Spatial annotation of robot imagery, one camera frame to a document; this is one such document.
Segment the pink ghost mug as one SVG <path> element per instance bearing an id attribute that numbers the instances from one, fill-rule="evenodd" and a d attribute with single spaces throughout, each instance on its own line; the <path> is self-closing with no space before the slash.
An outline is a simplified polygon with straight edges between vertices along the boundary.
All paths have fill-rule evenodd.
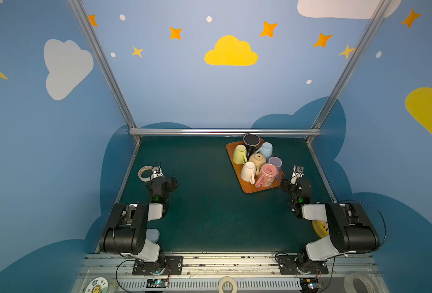
<path id="1" fill-rule="evenodd" d="M 273 164 L 264 164 L 261 167 L 255 188 L 269 188 L 278 175 L 278 170 Z"/>

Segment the orange plastic tray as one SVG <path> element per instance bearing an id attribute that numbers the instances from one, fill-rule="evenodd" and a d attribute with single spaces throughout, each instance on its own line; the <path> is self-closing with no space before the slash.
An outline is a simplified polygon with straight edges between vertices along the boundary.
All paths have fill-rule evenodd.
<path id="1" fill-rule="evenodd" d="M 234 169 L 234 171 L 235 171 L 235 173 L 236 173 L 236 175 L 237 175 L 237 178 L 238 178 L 238 181 L 239 181 L 239 184 L 240 184 L 242 190 L 243 190 L 246 194 L 252 194 L 252 193 L 255 193 L 255 192 L 261 192 L 261 191 L 263 191 L 263 190 L 279 188 L 279 187 L 280 187 L 280 184 L 281 184 L 281 177 L 284 175 L 284 173 L 283 173 L 282 170 L 280 170 L 278 178 L 276 178 L 276 179 L 273 181 L 272 185 L 269 186 L 269 187 L 260 187 L 260 188 L 256 188 L 254 185 L 250 184 L 249 182 L 244 181 L 244 180 L 241 178 L 240 174 L 241 174 L 241 171 L 242 171 L 243 165 L 238 165 L 238 164 L 235 164 L 235 163 L 233 162 L 233 153 L 234 153 L 234 150 L 235 150 L 236 147 L 237 147 L 238 145 L 240 145 L 240 144 L 243 144 L 243 141 L 238 141 L 238 142 L 232 142 L 232 143 L 229 143 L 229 144 L 226 145 L 226 150 L 227 150 L 227 154 L 228 154 L 228 156 L 229 156 L 229 160 L 230 160 L 231 163 L 232 163 L 233 169 Z"/>

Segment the cream white mug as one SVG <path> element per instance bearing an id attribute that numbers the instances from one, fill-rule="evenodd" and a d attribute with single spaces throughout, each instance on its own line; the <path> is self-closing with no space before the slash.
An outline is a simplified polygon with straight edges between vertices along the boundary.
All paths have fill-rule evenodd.
<path id="1" fill-rule="evenodd" d="M 241 178 L 241 180 L 248 182 L 251 185 L 254 185 L 255 184 L 255 173 L 256 173 L 255 163 L 248 161 L 242 167 L 242 170 L 240 172 L 240 178 Z"/>

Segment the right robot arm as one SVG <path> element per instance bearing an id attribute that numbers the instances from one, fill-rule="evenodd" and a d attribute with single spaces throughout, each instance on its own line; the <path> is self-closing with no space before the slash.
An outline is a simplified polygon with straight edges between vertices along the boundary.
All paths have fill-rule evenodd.
<path id="1" fill-rule="evenodd" d="M 297 218 L 328 225 L 328 236 L 300 247 L 296 258 L 299 267 L 321 264 L 348 253 L 370 253 L 382 246 L 384 240 L 360 202 L 311 203 L 312 186 L 306 178 L 293 183 L 283 177 L 280 189 L 289 193 L 290 207 Z"/>

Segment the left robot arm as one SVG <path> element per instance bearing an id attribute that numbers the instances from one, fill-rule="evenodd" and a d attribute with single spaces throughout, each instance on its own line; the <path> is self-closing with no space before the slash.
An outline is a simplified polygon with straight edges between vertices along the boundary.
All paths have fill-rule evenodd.
<path id="1" fill-rule="evenodd" d="M 147 203 L 116 203 L 99 240 L 99 251 L 129 256 L 143 264 L 164 266 L 164 252 L 157 243 L 160 233 L 148 222 L 163 219 L 169 210 L 169 195 L 178 188 L 174 176 L 157 177 L 146 185 Z"/>

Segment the lavender mug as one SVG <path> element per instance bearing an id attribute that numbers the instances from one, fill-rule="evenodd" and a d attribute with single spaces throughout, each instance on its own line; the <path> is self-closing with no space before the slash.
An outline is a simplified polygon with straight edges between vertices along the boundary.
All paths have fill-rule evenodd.
<path id="1" fill-rule="evenodd" d="M 279 157 L 272 156 L 268 160 L 268 163 L 270 163 L 270 164 L 272 164 L 272 165 L 274 165 L 276 167 L 276 169 L 277 169 L 277 178 L 279 178 L 280 175 L 281 175 L 281 168 L 282 168 L 282 165 L 283 165 L 283 161 Z"/>

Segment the light blue mug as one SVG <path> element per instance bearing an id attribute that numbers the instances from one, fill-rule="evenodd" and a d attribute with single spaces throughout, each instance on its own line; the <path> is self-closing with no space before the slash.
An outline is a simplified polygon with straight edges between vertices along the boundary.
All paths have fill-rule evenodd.
<path id="1" fill-rule="evenodd" d="M 265 142 L 256 150 L 256 152 L 262 154 L 268 161 L 272 157 L 273 145 L 270 142 Z"/>

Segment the light green mug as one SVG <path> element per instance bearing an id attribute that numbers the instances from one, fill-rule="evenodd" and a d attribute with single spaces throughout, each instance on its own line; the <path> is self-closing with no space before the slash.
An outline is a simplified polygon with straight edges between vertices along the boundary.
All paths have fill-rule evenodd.
<path id="1" fill-rule="evenodd" d="M 237 165 L 244 165 L 247 162 L 247 148 L 245 145 L 238 145 L 233 152 L 232 161 Z"/>

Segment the black skull mug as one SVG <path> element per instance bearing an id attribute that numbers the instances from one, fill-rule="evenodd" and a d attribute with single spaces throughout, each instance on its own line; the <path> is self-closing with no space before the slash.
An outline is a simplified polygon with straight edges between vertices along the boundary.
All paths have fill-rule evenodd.
<path id="1" fill-rule="evenodd" d="M 247 149 L 247 158 L 249 158 L 259 148 L 261 138 L 256 134 L 248 133 L 244 135 L 243 143 Z"/>

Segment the masking tape roll on table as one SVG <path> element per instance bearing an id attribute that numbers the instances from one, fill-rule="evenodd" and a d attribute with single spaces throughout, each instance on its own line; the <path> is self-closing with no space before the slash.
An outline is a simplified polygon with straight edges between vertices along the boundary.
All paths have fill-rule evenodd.
<path id="1" fill-rule="evenodd" d="M 142 182 L 150 182 L 153 176 L 153 166 L 144 166 L 138 171 L 138 177 Z"/>

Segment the yellow plastic basket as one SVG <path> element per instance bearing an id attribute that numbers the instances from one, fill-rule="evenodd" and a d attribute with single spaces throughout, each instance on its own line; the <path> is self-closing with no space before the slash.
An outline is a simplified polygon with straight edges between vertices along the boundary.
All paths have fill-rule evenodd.
<path id="1" fill-rule="evenodd" d="M 313 229 L 320 238 L 329 236 L 328 223 L 325 221 L 312 221 Z"/>

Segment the grey sponge pad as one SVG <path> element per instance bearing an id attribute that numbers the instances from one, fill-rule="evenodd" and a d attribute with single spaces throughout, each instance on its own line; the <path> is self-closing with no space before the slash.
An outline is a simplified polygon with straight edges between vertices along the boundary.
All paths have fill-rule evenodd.
<path id="1" fill-rule="evenodd" d="M 154 228 L 146 230 L 146 239 L 150 242 L 156 243 L 160 238 L 160 231 Z"/>

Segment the beige ceramic teapot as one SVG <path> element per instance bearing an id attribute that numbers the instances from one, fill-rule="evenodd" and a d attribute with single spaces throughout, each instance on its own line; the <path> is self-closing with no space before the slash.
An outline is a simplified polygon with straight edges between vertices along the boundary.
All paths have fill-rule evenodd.
<path id="1" fill-rule="evenodd" d="M 266 157 L 265 157 L 263 154 L 261 154 L 261 153 L 254 153 L 254 154 L 252 154 L 252 155 L 249 157 L 248 160 L 249 160 L 250 162 L 253 162 L 253 163 L 254 163 L 254 165 L 255 165 L 255 167 L 256 167 L 256 173 L 255 173 L 256 176 L 259 175 L 262 166 L 263 166 L 264 164 L 267 163 L 267 159 L 266 159 Z"/>

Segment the white tape roll front centre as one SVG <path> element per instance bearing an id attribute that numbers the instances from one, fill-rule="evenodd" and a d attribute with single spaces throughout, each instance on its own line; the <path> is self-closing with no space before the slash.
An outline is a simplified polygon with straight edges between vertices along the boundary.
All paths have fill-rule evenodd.
<path id="1" fill-rule="evenodd" d="M 226 293 L 226 289 L 230 289 L 229 293 L 237 293 L 238 292 L 238 284 L 235 279 L 232 277 L 223 277 L 218 282 L 218 293 Z"/>

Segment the green label sticker roll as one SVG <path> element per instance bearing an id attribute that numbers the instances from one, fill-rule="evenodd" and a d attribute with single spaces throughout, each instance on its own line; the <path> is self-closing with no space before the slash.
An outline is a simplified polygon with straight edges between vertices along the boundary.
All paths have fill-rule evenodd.
<path id="1" fill-rule="evenodd" d="M 84 293 L 108 293 L 109 282 L 107 278 L 97 277 L 87 284 Z"/>

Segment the clear tape roll front right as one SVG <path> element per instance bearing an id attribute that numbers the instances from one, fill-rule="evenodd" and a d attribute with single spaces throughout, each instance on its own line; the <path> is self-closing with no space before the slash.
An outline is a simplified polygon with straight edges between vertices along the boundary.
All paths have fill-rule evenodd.
<path id="1" fill-rule="evenodd" d="M 366 293 L 377 293 L 378 289 L 375 283 L 367 275 L 361 273 L 351 273 L 344 277 L 343 286 L 346 293 L 358 293 L 358 288 L 355 283 L 361 283 L 361 289 L 365 289 Z"/>

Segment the aluminium frame back bar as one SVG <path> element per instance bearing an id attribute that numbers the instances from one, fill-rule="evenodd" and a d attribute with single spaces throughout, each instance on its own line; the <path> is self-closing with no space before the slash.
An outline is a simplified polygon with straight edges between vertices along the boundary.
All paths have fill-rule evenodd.
<path id="1" fill-rule="evenodd" d="M 178 128 L 131 128 L 129 134 L 149 136 L 319 136 L 318 129 L 178 129 Z"/>

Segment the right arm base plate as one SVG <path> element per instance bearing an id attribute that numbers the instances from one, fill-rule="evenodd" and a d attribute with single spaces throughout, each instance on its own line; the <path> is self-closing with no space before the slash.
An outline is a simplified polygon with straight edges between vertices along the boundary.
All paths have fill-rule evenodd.
<path id="1" fill-rule="evenodd" d="M 315 262 L 309 259 L 298 260 L 296 255 L 276 254 L 277 262 L 282 275 L 317 275 L 328 274 L 329 270 L 325 262 Z"/>

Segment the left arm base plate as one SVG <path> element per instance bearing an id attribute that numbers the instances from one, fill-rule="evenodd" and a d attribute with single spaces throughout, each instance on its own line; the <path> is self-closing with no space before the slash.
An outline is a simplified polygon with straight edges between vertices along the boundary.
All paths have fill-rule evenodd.
<path id="1" fill-rule="evenodd" d="M 156 262 L 135 260 L 133 275 L 181 275 L 183 269 L 183 256 L 159 256 Z"/>

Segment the aluminium front rail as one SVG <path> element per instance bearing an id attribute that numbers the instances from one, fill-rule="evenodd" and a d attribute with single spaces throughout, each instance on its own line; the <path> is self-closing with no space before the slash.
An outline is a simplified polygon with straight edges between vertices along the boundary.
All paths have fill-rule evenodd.
<path id="1" fill-rule="evenodd" d="M 183 256 L 181 275 L 133 275 L 133 260 L 106 253 L 87 255 L 72 292 L 84 293 L 91 280 L 107 278 L 109 293 L 217 293 L 218 282 L 232 277 L 238 293 L 345 293 L 344 277 L 367 275 L 378 293 L 388 292 L 371 255 L 338 256 L 326 265 L 328 274 L 282 275 L 276 254 L 249 252 L 171 252 Z"/>

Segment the aluminium frame left post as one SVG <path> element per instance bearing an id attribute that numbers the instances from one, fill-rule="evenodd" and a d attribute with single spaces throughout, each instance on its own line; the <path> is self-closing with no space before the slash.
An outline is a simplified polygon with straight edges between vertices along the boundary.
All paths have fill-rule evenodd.
<path id="1" fill-rule="evenodd" d="M 111 89 L 111 92 L 117 102 L 117 105 L 129 127 L 129 131 L 133 128 L 136 128 L 135 120 L 131 114 L 129 106 L 126 102 L 126 99 L 123 96 L 123 93 L 118 85 L 118 82 L 112 72 L 112 69 L 107 61 L 107 57 L 104 54 L 102 46 L 97 38 L 97 35 L 93 29 L 93 25 L 90 23 L 88 15 L 86 14 L 86 9 L 82 3 L 82 1 L 78 0 L 68 0 L 68 3 L 81 27 L 82 32 L 84 33 L 88 44 L 90 45 L 92 52 L 99 64 L 102 73 L 107 81 L 108 86 Z"/>

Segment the aluminium frame post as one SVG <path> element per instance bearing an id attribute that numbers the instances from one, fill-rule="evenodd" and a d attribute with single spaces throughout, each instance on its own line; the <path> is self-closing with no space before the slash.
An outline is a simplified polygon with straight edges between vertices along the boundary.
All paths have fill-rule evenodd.
<path id="1" fill-rule="evenodd" d="M 88 44 L 90 45 L 92 52 L 99 64 L 102 73 L 107 81 L 108 86 L 111 89 L 111 92 L 117 102 L 117 105 L 129 127 L 129 131 L 133 128 L 136 128 L 135 120 L 131 114 L 129 106 L 126 102 L 126 99 L 123 96 L 123 93 L 118 85 L 118 82 L 112 72 L 112 69 L 107 61 L 107 57 L 104 54 L 102 46 L 97 38 L 97 35 L 93 29 L 93 25 L 90 23 L 88 15 L 86 14 L 86 9 L 82 3 L 82 1 L 78 0 L 68 0 L 68 3 L 81 27 L 82 32 L 84 33 Z"/>
<path id="2" fill-rule="evenodd" d="M 381 24 L 386 18 L 387 10 L 389 6 L 391 6 L 392 2 L 393 2 L 392 0 L 386 0 L 386 1 L 381 0 L 378 2 L 378 5 L 374 13 L 372 14 L 369 22 L 365 27 L 365 30 L 363 31 L 358 42 L 356 43 L 356 49 L 354 50 L 352 55 L 348 58 L 348 61 L 345 67 L 343 68 L 333 90 L 329 94 L 326 102 L 321 108 L 320 113 L 316 117 L 311 127 L 311 134 L 306 137 L 306 143 L 308 145 L 311 145 L 314 138 L 320 135 L 322 125 L 324 124 L 326 118 L 331 112 L 340 94 L 342 93 L 346 84 L 351 78 L 354 70 L 356 69 L 356 66 L 361 61 L 361 58 L 365 54 L 368 46 L 370 45 L 373 38 L 377 34 L 377 31 L 379 30 Z"/>

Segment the aluminium frame right post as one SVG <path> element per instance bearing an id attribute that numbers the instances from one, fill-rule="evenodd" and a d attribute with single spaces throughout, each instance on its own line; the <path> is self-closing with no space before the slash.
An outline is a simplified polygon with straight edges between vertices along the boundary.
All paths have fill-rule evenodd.
<path id="1" fill-rule="evenodd" d="M 352 55 L 348 58 L 348 61 L 345 67 L 343 68 L 333 90 L 329 94 L 326 102 L 321 108 L 320 113 L 316 117 L 311 127 L 311 134 L 306 137 L 306 143 L 308 145 L 311 145 L 314 138 L 320 135 L 322 125 L 324 124 L 326 118 L 331 112 L 340 94 L 342 93 L 346 84 L 351 78 L 354 70 L 356 69 L 356 66 L 361 61 L 361 58 L 365 54 L 368 46 L 370 45 L 373 38 L 377 34 L 377 31 L 379 30 L 381 24 L 386 18 L 387 10 L 389 6 L 391 6 L 392 2 L 393 2 L 392 0 L 386 0 L 386 1 L 381 0 L 378 2 L 378 5 L 374 13 L 372 14 L 369 22 L 365 27 L 365 30 L 363 31 L 358 42 L 356 43 L 356 49 L 354 50 Z"/>

